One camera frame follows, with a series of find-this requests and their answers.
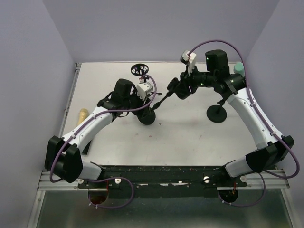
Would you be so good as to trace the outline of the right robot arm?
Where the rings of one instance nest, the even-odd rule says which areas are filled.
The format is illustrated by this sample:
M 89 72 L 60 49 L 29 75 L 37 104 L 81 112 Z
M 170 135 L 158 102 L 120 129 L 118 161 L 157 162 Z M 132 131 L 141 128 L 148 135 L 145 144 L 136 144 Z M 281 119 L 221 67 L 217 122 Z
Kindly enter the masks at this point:
M 281 133 L 261 110 L 247 83 L 242 62 L 237 62 L 231 73 L 225 51 L 211 50 L 206 52 L 205 57 L 207 70 L 201 72 L 196 67 L 196 54 L 187 50 L 183 52 L 180 61 L 186 65 L 186 70 L 180 75 L 175 93 L 178 98 L 185 99 L 199 87 L 213 88 L 222 99 L 207 109 L 209 120 L 223 122 L 227 117 L 223 104 L 228 103 L 249 130 L 256 150 L 226 164 L 225 170 L 218 175 L 219 182 L 229 186 L 237 176 L 268 171 L 269 167 L 282 161 L 287 154 L 293 153 L 295 142 L 292 136 Z

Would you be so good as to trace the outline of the black silver-head microphone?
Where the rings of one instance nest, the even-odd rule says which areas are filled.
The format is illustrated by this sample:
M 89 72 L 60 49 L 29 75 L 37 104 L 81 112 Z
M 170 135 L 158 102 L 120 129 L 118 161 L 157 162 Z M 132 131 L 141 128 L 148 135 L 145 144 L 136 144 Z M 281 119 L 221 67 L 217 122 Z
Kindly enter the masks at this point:
M 92 142 L 92 141 L 90 141 L 90 142 L 85 146 L 85 148 L 82 150 L 82 152 L 81 152 L 82 155 L 88 155 L 89 149 L 90 149 L 90 145 L 91 145 L 91 142 Z

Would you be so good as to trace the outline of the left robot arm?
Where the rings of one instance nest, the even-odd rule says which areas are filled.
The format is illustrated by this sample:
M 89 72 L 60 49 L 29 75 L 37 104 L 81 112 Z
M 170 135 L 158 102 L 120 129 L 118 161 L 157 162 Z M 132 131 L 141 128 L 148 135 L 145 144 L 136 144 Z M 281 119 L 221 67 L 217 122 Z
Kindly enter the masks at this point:
M 138 85 L 127 79 L 119 79 L 105 98 L 100 100 L 93 112 L 75 129 L 62 137 L 53 136 L 47 144 L 45 169 L 68 183 L 76 179 L 89 180 L 96 188 L 105 183 L 102 168 L 92 162 L 83 162 L 81 153 L 93 138 L 122 113 L 133 113 L 144 123 L 144 115 L 151 113 L 150 103 L 156 95 L 155 80 L 142 76 Z

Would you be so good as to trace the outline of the beige microphone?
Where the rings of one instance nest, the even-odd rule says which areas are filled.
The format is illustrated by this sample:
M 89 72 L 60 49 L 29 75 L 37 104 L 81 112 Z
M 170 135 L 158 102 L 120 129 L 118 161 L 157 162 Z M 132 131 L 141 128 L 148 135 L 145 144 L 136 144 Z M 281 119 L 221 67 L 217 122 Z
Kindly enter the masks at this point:
M 77 126 L 79 126 L 88 116 L 89 116 L 89 111 L 86 108 L 82 108 L 79 111 Z

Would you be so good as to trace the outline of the teal microphone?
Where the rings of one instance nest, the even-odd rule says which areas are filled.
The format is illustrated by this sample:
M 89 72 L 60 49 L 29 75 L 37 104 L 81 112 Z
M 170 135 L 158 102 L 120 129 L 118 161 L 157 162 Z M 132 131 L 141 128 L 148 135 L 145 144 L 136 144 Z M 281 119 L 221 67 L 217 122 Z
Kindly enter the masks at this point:
M 237 62 L 235 65 L 234 65 L 234 68 L 233 68 L 233 72 L 235 74 L 240 74 L 242 76 L 245 76 L 245 69 L 244 69 L 244 65 L 242 62 Z

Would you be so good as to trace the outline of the black tripod shock-mount stand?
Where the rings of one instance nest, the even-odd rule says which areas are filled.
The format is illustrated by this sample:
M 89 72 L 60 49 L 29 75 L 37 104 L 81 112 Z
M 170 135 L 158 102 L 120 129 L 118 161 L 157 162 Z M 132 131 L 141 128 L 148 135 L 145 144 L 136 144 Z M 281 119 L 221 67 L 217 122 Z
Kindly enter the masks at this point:
M 134 76 L 138 76 L 140 78 L 139 83 L 148 82 L 147 81 L 148 77 L 145 76 L 148 74 L 148 71 L 149 71 L 149 67 L 146 64 L 142 64 L 142 63 L 135 64 L 131 67 L 131 73 Z M 153 94 L 162 95 L 162 93 L 155 92 L 153 90 L 151 93 L 148 94 L 147 98 Z

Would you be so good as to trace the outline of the black round-base clip stand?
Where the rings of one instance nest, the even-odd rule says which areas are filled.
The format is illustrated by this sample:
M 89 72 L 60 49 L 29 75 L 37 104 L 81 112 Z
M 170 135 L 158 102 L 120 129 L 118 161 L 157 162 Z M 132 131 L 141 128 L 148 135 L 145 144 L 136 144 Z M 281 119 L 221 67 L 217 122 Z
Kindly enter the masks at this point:
M 162 98 L 159 102 L 157 102 L 153 107 L 144 108 L 144 110 L 137 116 L 140 123 L 144 125 L 151 125 L 152 123 L 154 123 L 156 119 L 155 110 L 160 107 L 162 102 L 164 102 L 167 98 L 173 95 L 178 83 L 179 80 L 176 77 L 173 78 L 167 86 L 168 92 L 166 93 L 165 97 Z

